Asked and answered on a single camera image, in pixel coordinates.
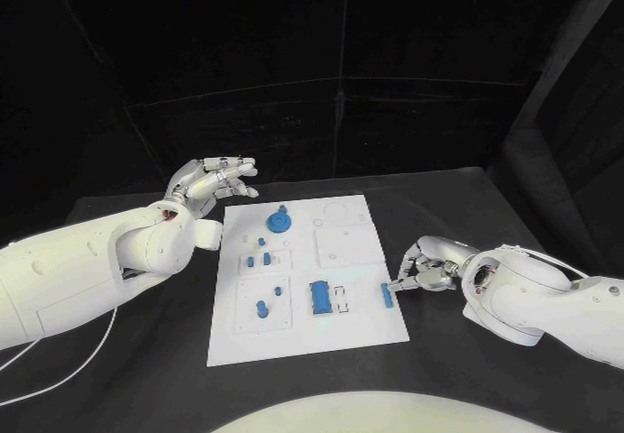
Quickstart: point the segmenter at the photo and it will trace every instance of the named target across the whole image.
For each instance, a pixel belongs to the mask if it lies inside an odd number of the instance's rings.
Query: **black tablecloth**
[[[422,235],[480,249],[539,249],[480,169],[275,183],[223,206],[364,194],[390,274]],[[161,193],[82,198],[69,223],[148,205]],[[544,336],[504,341],[461,315],[459,290],[400,292],[410,341],[206,368],[219,253],[197,250],[186,270],[121,308],[109,339],[54,391],[0,408],[3,431],[204,432],[275,403],[327,392],[422,392],[485,406],[563,431],[624,431],[624,373]],[[106,314],[39,343],[0,374],[0,399],[54,383],[85,361]],[[5,350],[1,360],[16,351]]]

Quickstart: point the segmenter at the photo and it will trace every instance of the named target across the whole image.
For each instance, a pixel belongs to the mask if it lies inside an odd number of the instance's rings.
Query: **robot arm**
[[[0,250],[0,349],[78,327],[217,250],[220,223],[200,219],[217,198],[256,197],[239,176],[255,161],[190,161],[147,207],[42,233]]]
[[[406,277],[410,262],[415,277]],[[387,288],[439,291],[451,289],[452,278],[459,277],[462,313],[481,327],[519,345],[534,345],[546,332],[580,355],[624,368],[624,281],[580,272],[583,278],[570,281],[553,264],[565,266],[520,247],[503,245],[478,252],[448,239],[423,236]]]

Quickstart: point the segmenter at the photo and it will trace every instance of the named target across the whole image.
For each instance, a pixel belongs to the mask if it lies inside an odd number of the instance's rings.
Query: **small blue part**
[[[266,219],[266,227],[274,233],[282,233],[292,224],[292,220],[287,214],[285,206],[281,205],[278,211]]]
[[[393,304],[392,304],[390,291],[387,290],[386,283],[380,285],[380,292],[383,293],[383,302],[386,303],[386,309],[390,309],[393,307]]]
[[[269,311],[266,310],[266,304],[263,303],[263,300],[258,301],[256,309],[258,309],[258,317],[266,318],[266,316],[269,315]]]
[[[331,312],[331,303],[328,302],[327,281],[315,281],[310,285],[311,290],[311,312],[324,314]]]

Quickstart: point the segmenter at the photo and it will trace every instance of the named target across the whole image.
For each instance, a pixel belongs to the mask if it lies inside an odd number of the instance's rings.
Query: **white circular object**
[[[341,392],[288,401],[214,433],[546,432],[527,421],[461,401],[408,392]]]
[[[328,219],[341,219],[347,216],[348,209],[341,203],[330,203],[324,212]]]

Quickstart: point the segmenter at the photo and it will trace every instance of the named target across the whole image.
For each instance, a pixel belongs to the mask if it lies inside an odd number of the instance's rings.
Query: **white panel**
[[[266,218],[282,204],[292,226],[285,233],[275,234],[266,228]],[[327,242],[340,233],[340,244]],[[258,243],[261,237],[265,245]],[[328,246],[340,259],[321,267],[318,251]],[[263,252],[278,255],[284,261],[263,266]],[[249,255],[253,255],[253,268],[246,267]],[[291,307],[291,324],[288,327],[284,323],[281,329],[276,318],[287,315],[285,304],[271,305],[265,300],[274,300],[271,286],[272,279],[278,278],[288,280]],[[389,280],[364,196],[226,207],[207,366],[408,341],[395,294],[393,308],[386,309],[380,293],[380,283]],[[314,281],[328,284],[333,312],[327,314],[312,314],[310,283]],[[245,288],[246,284],[253,285],[253,295],[239,284]],[[341,295],[336,292],[338,286],[344,288]],[[249,293],[245,302],[240,293],[243,296]],[[269,309],[265,319],[258,318],[258,300],[265,300]],[[348,312],[340,313],[347,305]]]
[[[372,224],[315,230],[315,244],[321,268],[385,262]]]

